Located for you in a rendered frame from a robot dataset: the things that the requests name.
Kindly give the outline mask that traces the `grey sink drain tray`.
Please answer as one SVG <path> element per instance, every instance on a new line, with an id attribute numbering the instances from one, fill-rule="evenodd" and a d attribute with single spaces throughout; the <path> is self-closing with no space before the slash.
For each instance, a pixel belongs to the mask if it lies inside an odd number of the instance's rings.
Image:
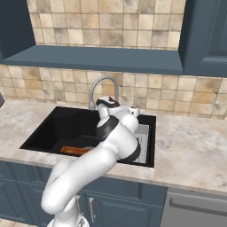
<path id="1" fill-rule="evenodd" d="M 148 142 L 148 136 L 149 136 L 149 126 L 139 124 L 137 131 L 135 132 L 135 136 L 137 137 L 137 140 L 141 147 L 141 151 L 139 156 L 136 159 L 136 162 L 145 164 L 146 154 L 147 154 L 147 142 Z"/>

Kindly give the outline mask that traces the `grey curved faucet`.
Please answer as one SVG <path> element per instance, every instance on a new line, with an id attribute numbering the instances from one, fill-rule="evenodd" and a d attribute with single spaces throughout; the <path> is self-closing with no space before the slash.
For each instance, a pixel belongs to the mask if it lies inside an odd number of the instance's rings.
<path id="1" fill-rule="evenodd" d="M 98 83 L 101 81 L 104 81 L 105 79 L 111 80 L 113 82 L 114 87 L 115 87 L 115 100 L 117 102 L 119 102 L 119 86 L 118 86 L 118 82 L 116 81 L 116 79 L 109 75 L 101 76 L 90 87 L 90 92 L 89 92 L 89 109 L 90 110 L 96 109 L 96 104 L 95 104 L 94 98 L 93 98 L 94 90 L 95 90 L 96 86 L 98 85 Z"/>

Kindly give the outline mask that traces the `black sink basin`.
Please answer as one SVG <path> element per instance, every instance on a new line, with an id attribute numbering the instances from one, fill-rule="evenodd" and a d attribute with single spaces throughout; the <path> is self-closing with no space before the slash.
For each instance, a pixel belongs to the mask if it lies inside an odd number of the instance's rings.
<path id="1" fill-rule="evenodd" d="M 139 124 L 149 126 L 146 162 L 131 165 L 153 168 L 156 117 L 140 114 Z M 57 106 L 23 143 L 20 149 L 62 154 L 63 146 L 94 148 L 98 145 L 96 126 L 100 121 L 97 110 Z"/>

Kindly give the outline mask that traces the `brown wooden cutting board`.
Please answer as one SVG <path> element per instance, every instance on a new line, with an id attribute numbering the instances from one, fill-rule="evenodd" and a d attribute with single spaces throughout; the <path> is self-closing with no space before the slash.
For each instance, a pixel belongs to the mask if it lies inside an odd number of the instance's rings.
<path id="1" fill-rule="evenodd" d="M 60 149 L 61 153 L 74 154 L 74 155 L 83 155 L 88 151 L 90 151 L 90 148 L 81 148 L 81 147 L 72 147 L 72 146 L 63 146 Z"/>

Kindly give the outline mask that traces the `blue sink front panel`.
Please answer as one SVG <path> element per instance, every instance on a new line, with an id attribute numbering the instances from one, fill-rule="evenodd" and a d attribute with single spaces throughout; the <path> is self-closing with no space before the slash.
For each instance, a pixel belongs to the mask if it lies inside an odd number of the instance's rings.
<path id="1" fill-rule="evenodd" d="M 15 179 L 30 184 L 46 184 L 51 168 L 44 168 L 21 163 L 10 163 Z M 130 200 L 141 201 L 145 204 L 163 207 L 167 188 L 153 184 L 124 181 L 109 177 L 100 177 L 98 180 L 84 186 L 83 191 L 107 194 Z"/>

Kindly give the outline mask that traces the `blue cabinet door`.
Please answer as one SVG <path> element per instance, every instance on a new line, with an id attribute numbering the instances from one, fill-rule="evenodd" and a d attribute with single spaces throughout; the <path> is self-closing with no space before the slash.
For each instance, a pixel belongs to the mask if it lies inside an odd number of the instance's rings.
<path id="1" fill-rule="evenodd" d="M 5 161 L 0 161 L 0 217 L 16 222 L 32 223 L 12 172 Z"/>
<path id="2" fill-rule="evenodd" d="M 32 214 L 35 225 L 38 227 L 47 227 L 54 215 L 46 213 L 41 207 L 44 187 L 35 184 L 26 184 L 27 205 Z"/>
<path id="3" fill-rule="evenodd" d="M 94 198 L 95 222 L 90 219 L 89 197 Z M 132 200 L 86 193 L 90 227 L 160 227 L 162 207 Z"/>

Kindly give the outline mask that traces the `grey dishwasher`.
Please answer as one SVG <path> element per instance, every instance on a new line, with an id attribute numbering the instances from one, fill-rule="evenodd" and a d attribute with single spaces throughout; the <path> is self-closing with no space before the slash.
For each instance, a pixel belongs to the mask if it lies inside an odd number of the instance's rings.
<path id="1" fill-rule="evenodd" d="M 227 197 L 168 188 L 160 227 L 227 227 Z"/>

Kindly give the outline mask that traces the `blue wall shelf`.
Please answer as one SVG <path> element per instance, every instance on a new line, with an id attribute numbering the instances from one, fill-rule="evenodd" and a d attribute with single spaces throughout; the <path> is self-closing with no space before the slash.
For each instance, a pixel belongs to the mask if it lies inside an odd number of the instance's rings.
<path id="1" fill-rule="evenodd" d="M 182 75 L 177 51 L 36 45 L 3 60 L 5 65 L 136 74 Z"/>

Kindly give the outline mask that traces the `blue wall cabinet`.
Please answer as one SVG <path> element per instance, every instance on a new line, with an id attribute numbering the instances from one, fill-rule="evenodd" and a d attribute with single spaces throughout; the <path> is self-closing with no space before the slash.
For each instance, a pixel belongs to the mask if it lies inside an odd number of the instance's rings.
<path id="1" fill-rule="evenodd" d="M 227 0 L 186 0 L 178 53 L 183 74 L 227 78 Z"/>
<path id="2" fill-rule="evenodd" d="M 0 0 L 0 53 L 7 59 L 35 46 L 27 0 Z"/>

